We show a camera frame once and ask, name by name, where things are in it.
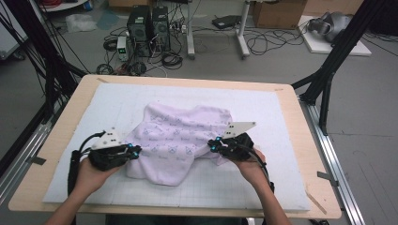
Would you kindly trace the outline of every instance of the concrete floor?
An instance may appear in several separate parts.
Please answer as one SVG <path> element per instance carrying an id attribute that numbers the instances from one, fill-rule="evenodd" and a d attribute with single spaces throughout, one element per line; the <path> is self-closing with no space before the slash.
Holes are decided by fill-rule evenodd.
<path id="1" fill-rule="evenodd" d="M 68 14 L 86 13 L 98 22 L 103 9 L 84 12 L 79 8 L 54 14 L 62 21 Z M 110 31 L 124 26 L 126 17 L 118 18 L 108 28 L 91 32 L 66 33 L 64 38 L 90 71 L 103 63 L 103 38 Z M 212 18 L 194 18 L 194 24 L 211 27 Z M 317 71 L 327 55 L 310 53 L 305 44 L 285 45 L 261 56 L 251 55 L 241 60 L 240 49 L 232 33 L 211 31 L 194 33 L 197 54 L 187 57 L 183 48 L 183 66 L 168 70 L 169 78 L 242 81 L 257 83 L 294 83 Z M 372 41 L 393 53 L 397 42 L 379 39 Z M 372 56 L 349 56 L 333 80 L 329 104 L 328 131 L 346 179 L 359 205 L 366 224 L 396 224 L 398 220 L 398 58 L 363 39 Z M 65 45 L 69 62 L 80 67 Z M 256 48 L 264 49 L 264 42 Z M 44 97 L 38 78 L 28 60 L 0 61 L 0 157 L 10 148 L 38 108 Z M 164 77 L 160 69 L 146 76 Z M 301 94 L 305 88 L 297 90 Z M 0 224 L 39 224 L 48 213 L 10 212 L 10 195 L 0 206 Z M 103 224 L 103 215 L 79 215 L 81 224 Z M 294 224 L 310 224 L 307 220 L 292 219 Z M 330 220 L 330 224 L 349 224 L 345 216 Z"/>

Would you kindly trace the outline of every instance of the pink cloth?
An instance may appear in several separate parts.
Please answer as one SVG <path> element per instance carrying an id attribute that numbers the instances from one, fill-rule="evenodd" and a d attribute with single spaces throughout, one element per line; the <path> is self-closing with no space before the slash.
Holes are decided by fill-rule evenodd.
<path id="1" fill-rule="evenodd" d="M 180 110 L 148 104 L 144 121 L 126 139 L 143 148 L 138 159 L 128 162 L 127 176 L 178 186 L 195 158 L 211 158 L 217 165 L 226 162 L 210 152 L 207 141 L 223 135 L 228 122 L 232 122 L 231 114 L 224 109 L 196 106 Z"/>

